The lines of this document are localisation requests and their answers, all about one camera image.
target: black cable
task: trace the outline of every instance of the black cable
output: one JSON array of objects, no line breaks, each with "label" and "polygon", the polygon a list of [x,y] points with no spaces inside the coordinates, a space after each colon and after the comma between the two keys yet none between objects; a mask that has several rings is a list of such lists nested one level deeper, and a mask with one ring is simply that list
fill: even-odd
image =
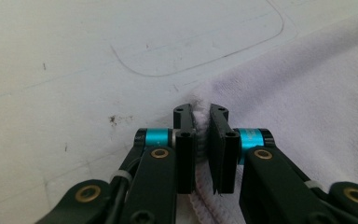
[{"label": "black cable", "polygon": [[118,219],[120,218],[121,210],[123,209],[123,204],[126,199],[128,186],[129,186],[128,180],[121,177],[120,185],[117,191],[117,196],[115,197],[113,207],[110,210],[110,213],[106,221],[104,222],[105,224],[118,223]]},{"label": "black cable", "polygon": [[[128,173],[133,173],[134,168],[136,168],[139,165],[141,158],[137,158],[135,160],[133,160],[132,162],[130,162],[130,164],[126,167],[125,171],[127,171]],[[120,218],[121,215],[121,210],[123,209],[123,204],[125,202],[126,199],[126,195],[127,195],[127,190],[130,188],[130,183],[127,179],[125,179],[124,177],[119,177],[116,176],[118,178],[120,178],[118,184],[118,190],[117,190],[117,194],[116,195],[112,195],[115,198],[115,200],[113,201],[113,205],[111,207],[111,209],[109,209],[107,218],[105,220],[105,224],[114,224],[114,223],[118,223],[118,220]]]}]

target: white towel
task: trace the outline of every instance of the white towel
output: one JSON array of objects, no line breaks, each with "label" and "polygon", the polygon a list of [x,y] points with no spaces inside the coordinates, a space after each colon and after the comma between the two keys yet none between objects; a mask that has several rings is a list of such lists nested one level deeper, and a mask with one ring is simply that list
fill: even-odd
[{"label": "white towel", "polygon": [[210,103],[230,111],[232,128],[267,128],[278,148],[327,191],[358,183],[358,16],[244,63],[200,85],[191,96],[200,129],[197,190],[201,223],[244,223],[235,193],[213,195],[204,132]]}]

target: white cloth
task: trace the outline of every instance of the white cloth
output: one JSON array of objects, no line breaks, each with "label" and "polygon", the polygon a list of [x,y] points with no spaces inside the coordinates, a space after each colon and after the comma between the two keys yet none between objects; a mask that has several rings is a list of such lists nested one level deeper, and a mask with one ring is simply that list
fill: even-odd
[{"label": "white cloth", "polygon": [[232,128],[267,128],[276,144],[327,191],[358,183],[358,16],[239,65],[191,95],[200,130],[197,191],[190,200],[201,223],[244,223],[235,193],[213,195],[205,159],[210,103],[230,111]]}]

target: cable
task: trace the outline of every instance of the cable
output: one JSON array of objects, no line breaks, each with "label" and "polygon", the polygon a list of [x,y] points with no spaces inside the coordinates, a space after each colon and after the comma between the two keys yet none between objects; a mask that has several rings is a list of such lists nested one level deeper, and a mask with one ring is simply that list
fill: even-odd
[{"label": "cable", "polygon": [[125,170],[117,170],[117,171],[116,171],[114,174],[112,174],[112,176],[110,177],[110,181],[112,181],[113,178],[115,178],[116,176],[120,176],[120,177],[123,177],[123,178],[127,179],[128,182],[129,182],[129,185],[131,185],[131,183],[132,183],[132,175],[131,175],[129,172],[127,172],[127,171],[125,171]]},{"label": "cable", "polygon": [[[132,162],[130,162],[124,171],[127,172],[128,174],[130,174],[132,172],[132,170],[136,166],[139,165],[140,160],[141,160],[141,158],[137,158],[137,159],[133,160]],[[107,215],[107,218],[106,218],[104,224],[118,223],[120,215],[121,215],[121,210],[123,209],[123,204],[126,199],[127,190],[131,186],[129,178],[119,176],[119,175],[114,176],[114,178],[115,177],[120,178],[120,180],[118,182],[119,186],[118,186],[117,194],[116,195],[112,194],[112,196],[114,196],[115,200],[113,201],[113,205],[112,205],[111,209],[109,209],[109,212],[108,212],[108,215]]]},{"label": "cable", "polygon": [[108,215],[105,224],[118,223],[121,210],[123,209],[124,200],[126,199],[128,180],[121,177],[120,186],[118,187],[117,196],[115,198],[110,214]]}]

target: white table surface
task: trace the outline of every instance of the white table surface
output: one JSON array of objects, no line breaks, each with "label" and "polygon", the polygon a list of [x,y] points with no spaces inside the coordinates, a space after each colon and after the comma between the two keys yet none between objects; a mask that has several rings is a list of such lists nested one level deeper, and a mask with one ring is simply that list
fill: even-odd
[{"label": "white table surface", "polygon": [[[202,80],[356,14],[358,0],[0,0],[0,223],[108,180]],[[197,222],[186,196],[177,222]]]}]

